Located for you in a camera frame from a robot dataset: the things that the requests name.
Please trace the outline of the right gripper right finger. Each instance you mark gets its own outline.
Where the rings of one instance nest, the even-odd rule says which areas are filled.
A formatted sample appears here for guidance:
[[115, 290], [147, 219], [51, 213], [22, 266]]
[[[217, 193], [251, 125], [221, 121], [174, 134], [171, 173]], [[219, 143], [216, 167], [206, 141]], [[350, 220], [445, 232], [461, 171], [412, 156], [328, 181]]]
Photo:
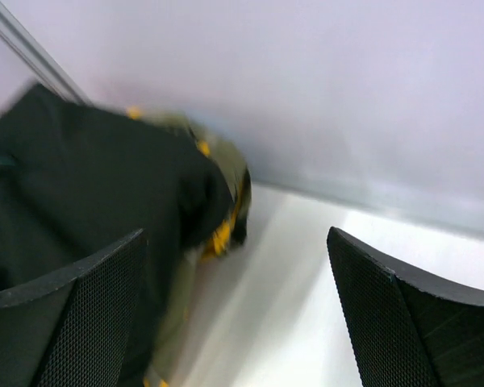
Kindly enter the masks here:
[[364, 386], [484, 386], [484, 290], [337, 227], [327, 249]]

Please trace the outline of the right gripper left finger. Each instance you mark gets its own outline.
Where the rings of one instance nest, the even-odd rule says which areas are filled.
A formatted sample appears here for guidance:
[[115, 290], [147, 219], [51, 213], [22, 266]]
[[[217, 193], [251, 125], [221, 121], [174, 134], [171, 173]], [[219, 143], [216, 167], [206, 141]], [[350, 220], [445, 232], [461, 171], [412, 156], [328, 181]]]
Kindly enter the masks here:
[[144, 231], [0, 291], [0, 386], [115, 386], [136, 314]]

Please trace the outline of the camouflage folded trousers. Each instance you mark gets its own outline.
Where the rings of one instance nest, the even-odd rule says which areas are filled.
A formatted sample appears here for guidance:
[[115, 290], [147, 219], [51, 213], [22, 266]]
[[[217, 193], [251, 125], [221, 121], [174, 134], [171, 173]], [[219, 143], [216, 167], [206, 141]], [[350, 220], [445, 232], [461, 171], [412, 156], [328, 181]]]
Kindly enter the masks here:
[[222, 210], [222, 217], [214, 221], [215, 229], [184, 250], [171, 276], [166, 310], [156, 331], [151, 364], [144, 378], [145, 386], [167, 386], [181, 350], [198, 266], [223, 258], [245, 243], [252, 182], [248, 163], [236, 145], [190, 116], [164, 110], [142, 114], [136, 108], [127, 113], [133, 119], [142, 119], [187, 138], [219, 171], [224, 189], [221, 198], [208, 201]]

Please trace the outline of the black trousers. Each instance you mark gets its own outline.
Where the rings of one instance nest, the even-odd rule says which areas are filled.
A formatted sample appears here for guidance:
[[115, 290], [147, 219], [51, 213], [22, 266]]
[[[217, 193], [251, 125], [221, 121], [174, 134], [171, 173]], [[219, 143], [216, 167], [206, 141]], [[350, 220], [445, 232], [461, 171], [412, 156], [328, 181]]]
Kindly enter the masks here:
[[0, 116], [0, 291], [143, 229], [148, 264], [119, 377], [140, 386], [186, 248], [222, 217], [216, 167], [187, 138], [32, 86]]

